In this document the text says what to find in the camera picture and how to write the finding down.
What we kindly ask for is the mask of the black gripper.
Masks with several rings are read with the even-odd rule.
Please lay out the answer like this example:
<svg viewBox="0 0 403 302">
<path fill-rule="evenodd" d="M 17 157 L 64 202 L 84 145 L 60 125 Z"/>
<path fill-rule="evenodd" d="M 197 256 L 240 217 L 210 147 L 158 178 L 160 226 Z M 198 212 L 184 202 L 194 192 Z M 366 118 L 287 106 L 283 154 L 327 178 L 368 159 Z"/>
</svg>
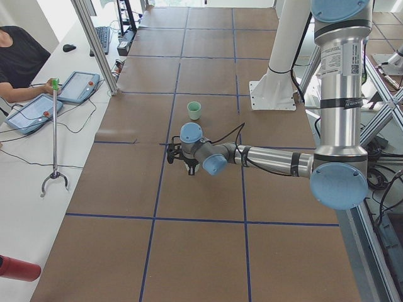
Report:
<svg viewBox="0 0 403 302">
<path fill-rule="evenodd" d="M 196 172 L 196 168 L 200 167 L 200 163 L 197 159 L 184 158 L 185 166 L 188 167 L 188 175 L 193 175 Z"/>
</svg>

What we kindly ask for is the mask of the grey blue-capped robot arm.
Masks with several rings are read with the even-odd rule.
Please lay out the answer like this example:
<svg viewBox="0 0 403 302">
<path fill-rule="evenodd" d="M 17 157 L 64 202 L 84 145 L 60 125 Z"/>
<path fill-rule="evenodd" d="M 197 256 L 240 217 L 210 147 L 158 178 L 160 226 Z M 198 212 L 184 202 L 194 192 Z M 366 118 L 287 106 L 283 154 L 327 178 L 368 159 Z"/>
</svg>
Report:
<svg viewBox="0 0 403 302">
<path fill-rule="evenodd" d="M 214 143 L 203 136 L 198 124 L 186 123 L 179 142 L 168 147 L 168 162 L 184 161 L 189 174 L 198 165 L 214 176 L 228 164 L 239 164 L 306 177 L 323 205 L 335 210 L 358 206 L 368 191 L 360 117 L 363 43 L 372 30 L 372 7 L 371 1 L 285 1 L 267 72 L 249 84 L 252 109 L 291 109 L 292 69 L 304 32 L 314 21 L 321 59 L 321 143 L 312 155 Z"/>
</svg>

